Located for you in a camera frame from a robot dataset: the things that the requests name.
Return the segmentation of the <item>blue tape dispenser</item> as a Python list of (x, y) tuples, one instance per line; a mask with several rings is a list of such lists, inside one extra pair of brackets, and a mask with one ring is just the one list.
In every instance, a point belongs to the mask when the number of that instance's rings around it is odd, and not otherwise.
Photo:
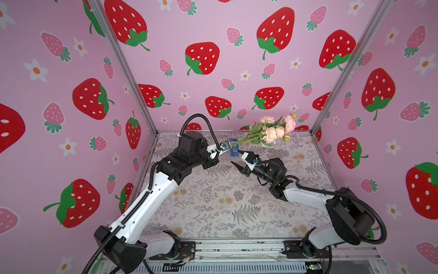
[(231, 144), (231, 150), (230, 150), (231, 157), (237, 157), (237, 156), (240, 155), (240, 153), (238, 152), (240, 148), (239, 148), (239, 144), (236, 144), (237, 142), (238, 142), (238, 139), (232, 139), (230, 141), (230, 144)]

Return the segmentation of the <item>pink flower bouquet green stems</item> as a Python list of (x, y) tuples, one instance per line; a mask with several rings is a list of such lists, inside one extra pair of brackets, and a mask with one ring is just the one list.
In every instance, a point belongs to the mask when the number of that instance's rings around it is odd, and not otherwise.
[(271, 148), (277, 141), (291, 140), (289, 136), (296, 128), (298, 117), (295, 114), (281, 116), (274, 119), (272, 116), (264, 116), (259, 121), (249, 126), (249, 131), (242, 140), (231, 141), (231, 147), (236, 148), (240, 144), (250, 143)]

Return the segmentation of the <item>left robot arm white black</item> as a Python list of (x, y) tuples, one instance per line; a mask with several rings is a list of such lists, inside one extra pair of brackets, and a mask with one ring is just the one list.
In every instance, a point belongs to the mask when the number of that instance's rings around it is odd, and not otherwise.
[(96, 230), (94, 237), (99, 248), (83, 273), (89, 273), (100, 254), (126, 274), (133, 272), (145, 259), (158, 255), (171, 259), (177, 257), (181, 239), (174, 232), (164, 230), (144, 241), (140, 241), (141, 233), (163, 201), (191, 174), (193, 168), (202, 166), (208, 169), (217, 165), (219, 156), (228, 150), (228, 141), (208, 145), (199, 132), (181, 133), (178, 146), (152, 165), (148, 187), (112, 225), (100, 226)]

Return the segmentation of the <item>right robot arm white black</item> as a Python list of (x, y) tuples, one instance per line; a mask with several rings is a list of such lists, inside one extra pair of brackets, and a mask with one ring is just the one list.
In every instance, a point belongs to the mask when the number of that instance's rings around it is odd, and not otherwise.
[(246, 177), (256, 176), (260, 185), (268, 184), (274, 198), (305, 204), (328, 214), (328, 224), (312, 228), (301, 240), (298, 250), (307, 258), (314, 258), (319, 251), (333, 245), (362, 242), (378, 245), (387, 240), (383, 219), (348, 188), (327, 191), (306, 187), (297, 177), (287, 175), (279, 158), (263, 161), (252, 151), (239, 153), (245, 165), (235, 163), (234, 166)]

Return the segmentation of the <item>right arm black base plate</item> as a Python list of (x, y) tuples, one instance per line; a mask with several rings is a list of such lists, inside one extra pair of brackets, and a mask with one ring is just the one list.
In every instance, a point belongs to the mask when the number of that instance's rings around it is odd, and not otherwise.
[(283, 244), (281, 253), (288, 259), (328, 259), (331, 254), (328, 247), (317, 249), (310, 242), (301, 240), (286, 240)]

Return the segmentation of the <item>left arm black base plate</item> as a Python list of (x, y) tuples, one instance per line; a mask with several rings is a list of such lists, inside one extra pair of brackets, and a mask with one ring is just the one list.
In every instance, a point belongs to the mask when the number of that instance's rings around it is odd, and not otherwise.
[(166, 254), (158, 254), (156, 256), (152, 256), (149, 260), (158, 261), (158, 260), (173, 260), (179, 261), (185, 258), (193, 259), (196, 253), (196, 242), (193, 241), (182, 241), (177, 242), (173, 245), (171, 250)]

